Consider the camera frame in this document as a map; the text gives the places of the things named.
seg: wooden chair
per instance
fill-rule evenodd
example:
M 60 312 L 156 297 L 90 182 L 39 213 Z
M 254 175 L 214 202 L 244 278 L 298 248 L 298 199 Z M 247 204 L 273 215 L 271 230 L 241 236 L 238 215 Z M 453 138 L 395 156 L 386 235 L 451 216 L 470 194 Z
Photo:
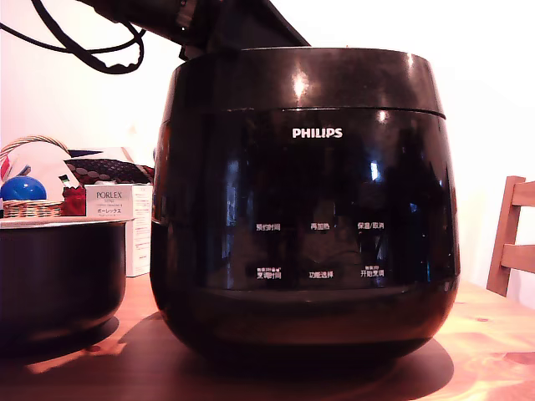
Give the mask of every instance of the wooden chair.
M 494 242 L 487 290 L 507 295 L 511 269 L 535 273 L 535 246 L 515 245 L 521 206 L 535 206 L 535 181 L 509 176 Z

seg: wooden table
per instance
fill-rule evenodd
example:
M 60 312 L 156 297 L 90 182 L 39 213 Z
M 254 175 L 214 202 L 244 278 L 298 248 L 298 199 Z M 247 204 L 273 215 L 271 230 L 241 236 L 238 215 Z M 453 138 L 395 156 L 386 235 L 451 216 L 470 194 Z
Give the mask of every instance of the wooden table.
M 463 282 L 435 339 L 383 368 L 277 375 L 214 368 L 162 322 L 149 277 L 128 279 L 115 331 L 42 361 L 0 361 L 0 400 L 535 400 L 535 311 Z

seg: woven basket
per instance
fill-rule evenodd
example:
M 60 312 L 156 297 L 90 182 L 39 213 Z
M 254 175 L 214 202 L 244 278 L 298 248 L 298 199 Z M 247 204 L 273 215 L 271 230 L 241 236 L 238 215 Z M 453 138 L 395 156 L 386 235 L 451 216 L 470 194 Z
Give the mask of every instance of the woven basket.
M 10 217 L 58 217 L 62 202 L 48 200 L 6 200 L 3 202 L 3 216 Z
M 54 138 L 49 138 L 48 136 L 28 136 L 15 140 L 0 150 L 0 165 L 2 165 L 9 152 L 31 142 L 46 142 L 58 146 L 65 152 L 69 152 L 64 144 Z M 49 200 L 6 200 L 3 202 L 3 216 L 4 218 L 58 217 L 61 216 L 62 203 L 51 202 Z

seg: power cord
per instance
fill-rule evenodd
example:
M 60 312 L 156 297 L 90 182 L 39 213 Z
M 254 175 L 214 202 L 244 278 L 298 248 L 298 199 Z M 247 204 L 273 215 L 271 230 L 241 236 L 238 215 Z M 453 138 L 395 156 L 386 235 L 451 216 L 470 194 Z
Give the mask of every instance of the power cord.
M 52 44 L 39 42 L 38 40 L 34 38 L 30 38 L 29 36 L 26 36 L 25 34 L 20 33 L 19 31 L 16 31 L 13 28 L 10 28 L 5 23 L 0 23 L 0 30 L 2 29 L 17 38 L 22 39 L 28 43 L 34 44 L 35 46 L 39 46 L 40 48 L 46 48 L 47 50 L 52 50 L 58 53 L 67 53 L 67 54 L 73 53 L 70 50 L 67 50 L 66 48 L 60 48 L 59 46 L 53 46 Z M 140 36 L 143 37 L 143 35 L 145 34 L 146 34 L 146 31 L 144 29 L 141 29 Z M 114 52 L 119 52 L 120 50 L 124 50 L 125 48 L 129 48 L 130 46 L 133 46 L 134 44 L 135 44 L 135 39 L 132 39 L 129 42 L 120 44 L 119 46 L 113 46 L 111 48 L 92 48 L 88 50 L 88 52 L 90 52 L 91 54 L 114 53 Z
M 53 46 L 48 43 L 39 42 L 36 39 L 30 38 L 27 35 L 24 35 L 23 33 L 18 32 L 17 30 L 10 28 L 9 26 L 5 25 L 4 23 L 0 23 L 0 29 L 3 29 L 7 33 L 12 34 L 13 36 L 20 38 L 26 42 L 29 42 L 35 46 L 39 46 L 40 48 L 46 48 L 47 50 L 52 50 L 54 52 L 59 53 L 69 53 L 76 56 L 78 59 L 89 65 L 91 68 L 96 69 L 100 71 L 101 73 L 105 74 L 128 74 L 131 72 L 136 71 L 143 62 L 143 58 L 145 56 L 145 47 L 143 44 L 143 36 L 145 35 L 146 31 L 144 29 L 141 29 L 139 32 L 135 30 L 135 28 L 127 21 L 122 22 L 123 25 L 126 26 L 126 28 L 132 33 L 134 36 L 133 39 L 131 39 L 129 42 L 123 43 L 118 46 L 113 46 L 109 48 L 95 48 L 95 49 L 85 49 L 79 46 L 72 38 L 70 38 L 66 33 L 63 32 L 63 30 L 59 27 L 59 25 L 55 22 L 55 20 L 50 16 L 44 5 L 41 3 L 40 0 L 32 0 L 33 6 L 35 7 L 39 17 L 43 20 L 47 28 L 52 32 L 52 34 L 56 37 L 58 41 L 65 46 L 64 48 L 60 48 L 59 46 Z M 136 64 L 130 64 L 128 66 L 124 66 L 121 64 L 116 64 L 108 67 L 105 63 L 100 61 L 98 58 L 96 58 L 93 54 L 102 54 L 102 53 L 113 53 L 118 52 L 120 50 L 123 50 L 125 48 L 129 48 L 130 46 L 138 44 L 140 46 L 140 56 L 138 57 L 138 61 Z

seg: black pot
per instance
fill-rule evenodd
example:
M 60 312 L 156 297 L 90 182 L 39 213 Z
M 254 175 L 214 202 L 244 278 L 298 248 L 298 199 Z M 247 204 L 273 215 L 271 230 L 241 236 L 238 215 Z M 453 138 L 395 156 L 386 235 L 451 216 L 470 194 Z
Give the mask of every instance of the black pot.
M 151 281 L 210 358 L 383 360 L 427 342 L 459 276 L 430 65 L 372 49 L 207 55 L 173 78 Z
M 80 334 L 125 295 L 125 221 L 0 220 L 0 352 Z

